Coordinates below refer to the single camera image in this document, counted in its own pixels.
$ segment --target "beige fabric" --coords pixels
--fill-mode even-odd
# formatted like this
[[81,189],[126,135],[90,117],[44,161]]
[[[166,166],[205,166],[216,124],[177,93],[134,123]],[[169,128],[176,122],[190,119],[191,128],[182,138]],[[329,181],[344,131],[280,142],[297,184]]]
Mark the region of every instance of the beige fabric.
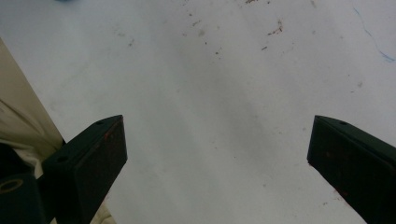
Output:
[[[43,174],[41,162],[62,146],[62,136],[0,38],[0,142]],[[92,224],[116,223],[104,204]]]

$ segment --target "blue line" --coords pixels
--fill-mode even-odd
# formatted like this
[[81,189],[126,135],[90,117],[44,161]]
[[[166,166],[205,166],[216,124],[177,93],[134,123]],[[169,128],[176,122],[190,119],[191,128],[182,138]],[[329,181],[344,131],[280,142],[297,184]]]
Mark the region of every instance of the blue line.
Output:
[[388,56],[386,53],[382,52],[382,50],[379,48],[378,44],[376,43],[376,40],[374,39],[374,37],[372,36],[372,34],[367,30],[366,24],[364,23],[363,17],[362,17],[361,14],[359,13],[359,11],[358,11],[355,7],[353,7],[353,10],[355,10],[356,14],[358,14],[359,18],[361,19],[361,24],[363,25],[364,32],[366,32],[366,34],[369,35],[369,36],[373,39],[373,41],[374,41],[374,43],[375,43],[375,47],[376,47],[376,49],[378,50],[378,52],[381,54],[381,56],[382,56],[383,58],[385,58],[385,60],[386,60],[388,63],[394,63],[394,62],[396,61],[396,59],[394,59],[394,58]]

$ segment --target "khaki pants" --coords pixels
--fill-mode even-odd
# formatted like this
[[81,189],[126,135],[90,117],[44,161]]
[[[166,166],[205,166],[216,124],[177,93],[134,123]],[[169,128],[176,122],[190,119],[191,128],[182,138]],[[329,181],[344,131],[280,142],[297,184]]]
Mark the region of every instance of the khaki pants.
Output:
[[[62,136],[0,38],[0,143],[14,148],[43,175],[41,162],[62,146]],[[92,224],[113,224],[102,204]]]

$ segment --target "scratch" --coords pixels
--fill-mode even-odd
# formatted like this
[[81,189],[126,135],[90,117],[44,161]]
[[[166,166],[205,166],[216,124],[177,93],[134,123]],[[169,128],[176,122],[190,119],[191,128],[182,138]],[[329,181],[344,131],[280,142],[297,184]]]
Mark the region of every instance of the scratch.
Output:
[[376,42],[375,38],[374,38],[373,35],[370,33],[370,31],[367,30],[366,24],[364,23],[363,17],[361,16],[361,13],[360,13],[355,7],[353,7],[353,10],[355,10],[356,14],[358,14],[358,16],[359,16],[359,19],[361,19],[361,24],[363,25],[364,32],[365,32],[368,36],[370,36],[370,37],[372,38],[372,40],[373,40],[373,42],[374,42],[374,44],[375,44],[376,50],[378,50],[378,52],[381,54],[381,56],[382,56],[383,58],[385,58],[385,61],[387,61],[388,63],[394,63],[394,62],[396,62],[396,59],[394,59],[394,58],[388,56],[388,54],[384,53],[384,52],[379,48],[378,43]]

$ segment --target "white table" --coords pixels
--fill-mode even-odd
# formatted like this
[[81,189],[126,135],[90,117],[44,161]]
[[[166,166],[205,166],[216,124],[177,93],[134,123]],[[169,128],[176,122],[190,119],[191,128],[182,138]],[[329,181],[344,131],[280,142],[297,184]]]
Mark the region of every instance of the white table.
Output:
[[396,145],[395,11],[14,0],[0,2],[0,36],[66,141],[124,115],[130,159],[108,201],[119,223],[358,224],[306,153],[316,114]]

